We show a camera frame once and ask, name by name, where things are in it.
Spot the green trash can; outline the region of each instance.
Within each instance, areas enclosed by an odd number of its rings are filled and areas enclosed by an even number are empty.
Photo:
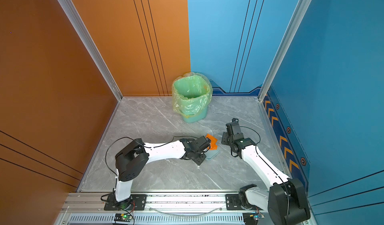
[[[172,84],[173,110],[188,123],[203,119],[207,115],[212,93],[212,85],[206,76],[186,73]]]

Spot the translucent yellow-green plastic bag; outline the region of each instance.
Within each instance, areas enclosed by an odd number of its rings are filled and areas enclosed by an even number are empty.
[[[195,122],[207,115],[212,99],[212,85],[199,73],[186,73],[172,84],[173,110],[180,113],[185,122]]]

